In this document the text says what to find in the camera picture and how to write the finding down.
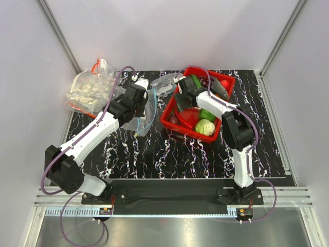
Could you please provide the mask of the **red chili pepper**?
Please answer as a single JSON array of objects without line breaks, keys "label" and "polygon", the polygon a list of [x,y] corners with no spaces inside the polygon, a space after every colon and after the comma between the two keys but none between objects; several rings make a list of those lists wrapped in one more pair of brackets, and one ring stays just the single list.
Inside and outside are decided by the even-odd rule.
[{"label": "red chili pepper", "polygon": [[174,109],[174,115],[178,118],[180,126],[193,130],[199,121],[199,112],[197,108],[190,108],[180,112],[177,108]]}]

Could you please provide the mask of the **clear blue zip bag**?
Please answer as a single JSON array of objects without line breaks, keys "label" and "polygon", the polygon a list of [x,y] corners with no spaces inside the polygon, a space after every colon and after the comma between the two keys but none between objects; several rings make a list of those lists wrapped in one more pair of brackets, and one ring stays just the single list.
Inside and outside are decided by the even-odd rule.
[{"label": "clear blue zip bag", "polygon": [[133,131],[135,136],[144,137],[150,130],[157,111],[157,95],[155,89],[147,91],[148,100],[144,107],[142,117],[134,117],[130,122],[125,123],[121,128],[126,131]]}]

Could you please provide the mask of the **green bell pepper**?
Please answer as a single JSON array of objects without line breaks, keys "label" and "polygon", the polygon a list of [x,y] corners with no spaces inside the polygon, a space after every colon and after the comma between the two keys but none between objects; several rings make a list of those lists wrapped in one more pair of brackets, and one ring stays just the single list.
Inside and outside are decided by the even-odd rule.
[{"label": "green bell pepper", "polygon": [[209,111],[205,110],[205,109],[200,110],[198,117],[199,117],[200,120],[206,119],[206,120],[209,120],[211,122],[214,122],[216,120],[216,116],[213,115],[212,113],[210,113]]}]

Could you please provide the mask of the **purple passion fruit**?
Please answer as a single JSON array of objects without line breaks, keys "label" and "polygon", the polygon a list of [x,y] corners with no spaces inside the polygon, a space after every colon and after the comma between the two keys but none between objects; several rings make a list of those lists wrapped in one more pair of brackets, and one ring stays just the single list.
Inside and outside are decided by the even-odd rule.
[{"label": "purple passion fruit", "polygon": [[168,122],[174,125],[179,125],[179,120],[175,115],[170,116]]}]

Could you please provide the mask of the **pale green cabbage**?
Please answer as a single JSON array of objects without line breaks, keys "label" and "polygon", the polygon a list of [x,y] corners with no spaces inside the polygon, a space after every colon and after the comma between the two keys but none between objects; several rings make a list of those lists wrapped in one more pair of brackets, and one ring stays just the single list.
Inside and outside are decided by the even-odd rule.
[{"label": "pale green cabbage", "polygon": [[211,136],[215,132],[215,124],[208,119],[202,119],[196,124],[195,131],[205,136]]}]

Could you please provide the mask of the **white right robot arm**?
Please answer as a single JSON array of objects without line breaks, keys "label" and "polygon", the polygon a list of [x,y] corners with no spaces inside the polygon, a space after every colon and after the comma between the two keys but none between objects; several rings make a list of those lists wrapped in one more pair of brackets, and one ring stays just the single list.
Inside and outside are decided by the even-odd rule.
[{"label": "white right robot arm", "polygon": [[237,105],[215,96],[205,87],[197,87],[191,76],[174,81],[178,88],[174,98],[180,110],[200,108],[222,122],[223,139],[233,154],[233,197],[240,204],[247,203],[256,190],[252,172],[252,151],[258,141],[255,125]]}]

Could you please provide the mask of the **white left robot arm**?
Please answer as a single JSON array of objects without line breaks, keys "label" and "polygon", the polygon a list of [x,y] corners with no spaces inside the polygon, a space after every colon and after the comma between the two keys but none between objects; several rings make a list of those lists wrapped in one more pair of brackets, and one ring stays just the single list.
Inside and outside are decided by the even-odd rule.
[{"label": "white left robot arm", "polygon": [[49,179],[68,195],[84,192],[104,204],[111,198],[109,183],[86,174],[80,166],[85,158],[110,134],[116,132],[134,117],[141,117],[148,100],[149,82],[141,79],[129,85],[124,94],[112,100],[109,108],[78,135],[60,147],[49,146],[45,151],[44,179]]}]

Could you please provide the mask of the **clear zip bag with label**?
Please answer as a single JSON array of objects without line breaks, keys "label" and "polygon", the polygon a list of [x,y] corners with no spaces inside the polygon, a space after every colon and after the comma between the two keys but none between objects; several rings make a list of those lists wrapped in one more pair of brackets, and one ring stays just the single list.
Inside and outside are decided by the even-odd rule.
[{"label": "clear zip bag with label", "polygon": [[155,89],[158,97],[167,97],[175,91],[178,79],[181,79],[182,77],[182,73],[166,74],[152,81],[150,87],[151,89]]}]

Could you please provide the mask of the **large bag of chips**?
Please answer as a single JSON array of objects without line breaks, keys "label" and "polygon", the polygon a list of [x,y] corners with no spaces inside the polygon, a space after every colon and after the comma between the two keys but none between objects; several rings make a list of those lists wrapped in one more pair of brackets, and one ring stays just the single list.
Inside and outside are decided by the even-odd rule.
[{"label": "large bag of chips", "polygon": [[107,104],[114,83],[115,70],[104,58],[98,59],[68,85],[65,104],[72,111],[96,118]]}]

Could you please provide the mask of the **small green cucumber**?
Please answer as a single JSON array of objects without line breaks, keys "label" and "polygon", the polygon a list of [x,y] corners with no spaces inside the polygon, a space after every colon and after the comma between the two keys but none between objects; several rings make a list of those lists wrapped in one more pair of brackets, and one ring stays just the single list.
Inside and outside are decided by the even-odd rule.
[{"label": "small green cucumber", "polygon": [[202,84],[201,84],[200,80],[195,75],[191,75],[190,77],[192,78],[192,80],[195,83],[197,88],[202,87]]}]

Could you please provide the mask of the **purple grape bunch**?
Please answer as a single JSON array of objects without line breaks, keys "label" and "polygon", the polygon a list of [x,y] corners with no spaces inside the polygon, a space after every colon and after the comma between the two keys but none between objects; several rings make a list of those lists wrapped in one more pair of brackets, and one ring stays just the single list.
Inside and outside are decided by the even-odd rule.
[{"label": "purple grape bunch", "polygon": [[199,81],[203,87],[208,87],[208,85],[212,82],[212,80],[209,80],[208,77],[200,77]]}]

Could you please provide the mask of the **red plastic tray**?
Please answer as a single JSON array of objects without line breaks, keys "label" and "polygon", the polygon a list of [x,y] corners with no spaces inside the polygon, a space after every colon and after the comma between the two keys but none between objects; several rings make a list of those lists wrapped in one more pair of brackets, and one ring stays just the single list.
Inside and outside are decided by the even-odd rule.
[{"label": "red plastic tray", "polygon": [[[231,76],[212,72],[210,70],[208,72],[211,77],[216,77],[220,82],[223,80],[227,81],[226,84],[224,83],[224,88],[227,90],[228,96],[230,98],[233,88],[234,88],[235,79]],[[200,68],[190,67],[184,71],[183,75],[184,76],[195,75],[196,77],[200,78],[200,77],[205,77],[206,73]],[[200,120],[199,119],[200,109],[190,108],[190,109],[185,110],[184,112],[179,113],[180,117],[178,119],[184,120],[184,123],[188,124],[190,127],[193,127],[193,128],[186,128],[186,125],[181,124],[180,122],[178,122],[178,125],[176,125],[169,121],[169,118],[172,115],[175,116],[175,114],[174,114],[175,109],[176,109],[176,101],[175,101],[174,96],[172,96],[160,118],[160,121],[165,128],[178,132],[180,134],[192,137],[192,138],[200,139],[201,141],[206,142],[206,143],[211,143],[217,139],[217,136],[219,134],[220,127],[222,124],[222,122],[218,118],[216,118],[214,120],[214,125],[215,125],[214,133],[210,136],[205,136],[205,135],[201,135],[200,133],[195,132],[195,130],[194,130],[194,127]]]}]

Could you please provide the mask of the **grey toy fish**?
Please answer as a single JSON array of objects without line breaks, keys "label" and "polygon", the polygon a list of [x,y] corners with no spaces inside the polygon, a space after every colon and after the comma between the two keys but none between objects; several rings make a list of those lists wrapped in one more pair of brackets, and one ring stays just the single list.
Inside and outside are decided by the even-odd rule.
[{"label": "grey toy fish", "polygon": [[228,92],[216,77],[211,77],[211,89],[219,96],[219,98],[225,101],[229,100]]}]

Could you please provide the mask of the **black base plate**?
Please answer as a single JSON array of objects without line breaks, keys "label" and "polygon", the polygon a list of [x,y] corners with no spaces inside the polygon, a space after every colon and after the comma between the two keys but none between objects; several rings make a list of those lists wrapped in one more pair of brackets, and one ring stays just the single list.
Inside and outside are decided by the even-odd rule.
[{"label": "black base plate", "polygon": [[239,189],[233,179],[115,179],[100,199],[89,193],[82,204],[128,205],[141,201],[207,201],[219,205],[263,205],[263,195],[255,184]]}]

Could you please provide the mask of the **aluminium frame rail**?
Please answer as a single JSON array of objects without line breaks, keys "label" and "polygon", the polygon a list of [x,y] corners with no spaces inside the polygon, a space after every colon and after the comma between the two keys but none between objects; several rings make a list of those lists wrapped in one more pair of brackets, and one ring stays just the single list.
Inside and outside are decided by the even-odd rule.
[{"label": "aluminium frame rail", "polygon": [[232,187],[186,188],[115,187],[107,200],[98,199],[87,193],[75,196],[69,205],[132,205],[136,203],[212,203],[223,206],[312,207],[313,203],[305,187],[260,187],[251,195],[235,199]]}]

